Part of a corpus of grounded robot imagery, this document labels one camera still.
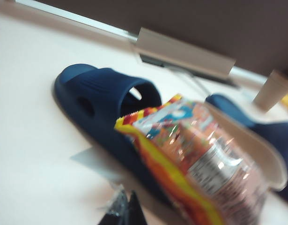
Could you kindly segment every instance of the plastic wrapper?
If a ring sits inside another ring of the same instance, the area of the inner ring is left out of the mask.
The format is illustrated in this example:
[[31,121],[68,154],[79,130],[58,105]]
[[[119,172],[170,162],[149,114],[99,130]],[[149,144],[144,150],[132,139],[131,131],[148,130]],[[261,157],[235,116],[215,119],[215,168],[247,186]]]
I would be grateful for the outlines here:
[[258,223],[267,190],[261,170],[202,103],[176,95],[118,119],[115,128],[190,224]]

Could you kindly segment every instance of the colorful candy package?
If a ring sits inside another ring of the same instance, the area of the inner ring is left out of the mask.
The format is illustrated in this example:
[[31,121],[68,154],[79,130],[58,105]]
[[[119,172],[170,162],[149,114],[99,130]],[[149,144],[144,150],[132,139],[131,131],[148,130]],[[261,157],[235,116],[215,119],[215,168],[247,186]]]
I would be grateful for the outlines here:
[[119,118],[145,165],[190,224],[253,225],[266,197],[261,170],[202,103],[180,95]]

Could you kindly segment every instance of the dark wall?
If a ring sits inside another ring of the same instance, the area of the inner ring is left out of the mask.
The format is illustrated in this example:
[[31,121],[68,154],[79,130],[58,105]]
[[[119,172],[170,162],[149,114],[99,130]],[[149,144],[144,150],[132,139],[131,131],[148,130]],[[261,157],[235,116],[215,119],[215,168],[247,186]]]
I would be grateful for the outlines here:
[[40,0],[138,34],[145,27],[268,75],[288,68],[288,0]]

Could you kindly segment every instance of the slide sandal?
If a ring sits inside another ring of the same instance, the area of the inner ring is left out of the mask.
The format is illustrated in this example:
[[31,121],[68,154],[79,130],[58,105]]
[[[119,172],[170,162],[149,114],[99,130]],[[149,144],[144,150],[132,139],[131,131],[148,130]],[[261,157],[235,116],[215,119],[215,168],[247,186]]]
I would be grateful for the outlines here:
[[[141,94],[140,100],[129,92],[133,87]],[[60,73],[54,88],[69,117],[132,171],[154,196],[170,204],[130,140],[114,130],[117,118],[161,105],[155,86],[110,68],[75,64]]]
[[[272,124],[256,123],[248,118],[232,101],[219,94],[208,96],[206,102],[212,104],[241,125],[270,142],[282,155],[288,170],[288,122]],[[278,194],[288,201],[288,184]]]

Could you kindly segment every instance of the nutrition label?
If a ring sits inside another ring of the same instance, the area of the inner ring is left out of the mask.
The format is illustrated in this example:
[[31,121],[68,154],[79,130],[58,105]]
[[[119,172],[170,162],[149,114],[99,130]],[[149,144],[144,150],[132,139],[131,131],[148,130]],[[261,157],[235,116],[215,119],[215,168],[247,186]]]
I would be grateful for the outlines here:
[[213,195],[236,172],[242,159],[229,157],[217,143],[188,170],[188,173],[209,195]]

